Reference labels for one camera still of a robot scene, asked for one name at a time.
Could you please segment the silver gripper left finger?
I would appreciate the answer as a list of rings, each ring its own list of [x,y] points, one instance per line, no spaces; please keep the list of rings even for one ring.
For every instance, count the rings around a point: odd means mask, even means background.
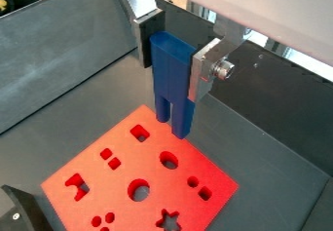
[[[144,68],[150,63],[149,36],[165,28],[165,12],[157,8],[156,0],[120,0],[138,46],[138,62]]]

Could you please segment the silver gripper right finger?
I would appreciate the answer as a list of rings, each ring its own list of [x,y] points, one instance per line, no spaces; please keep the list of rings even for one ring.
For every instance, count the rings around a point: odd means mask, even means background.
[[[233,20],[217,16],[213,24],[213,38],[192,57],[192,72],[188,99],[197,103],[210,91],[213,80],[225,81],[235,65],[227,61],[227,55],[241,46],[251,35],[251,29]]]

